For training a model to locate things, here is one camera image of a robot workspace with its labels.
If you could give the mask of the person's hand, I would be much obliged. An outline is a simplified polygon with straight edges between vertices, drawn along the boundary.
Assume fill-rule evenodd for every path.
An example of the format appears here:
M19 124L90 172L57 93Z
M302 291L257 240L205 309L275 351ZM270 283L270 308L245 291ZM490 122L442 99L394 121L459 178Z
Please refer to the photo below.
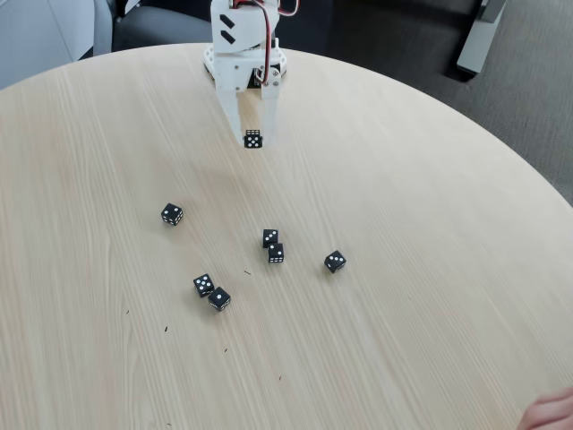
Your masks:
M571 387L540 397L531 403L517 425L517 430L572 429L573 398Z

